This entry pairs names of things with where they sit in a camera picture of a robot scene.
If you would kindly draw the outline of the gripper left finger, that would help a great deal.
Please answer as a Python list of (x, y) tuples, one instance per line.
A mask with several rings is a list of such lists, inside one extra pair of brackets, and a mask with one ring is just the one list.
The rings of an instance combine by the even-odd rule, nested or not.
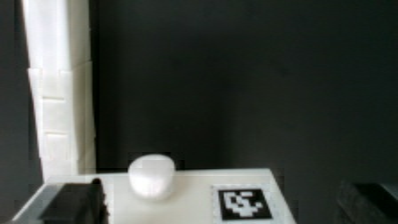
[(42, 224), (108, 224), (101, 180), (67, 183), (40, 213)]

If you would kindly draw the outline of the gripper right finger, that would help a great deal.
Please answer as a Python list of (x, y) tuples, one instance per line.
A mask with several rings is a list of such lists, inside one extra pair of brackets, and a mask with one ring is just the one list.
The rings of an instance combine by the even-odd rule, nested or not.
[(334, 224), (398, 224), (398, 183), (342, 182)]

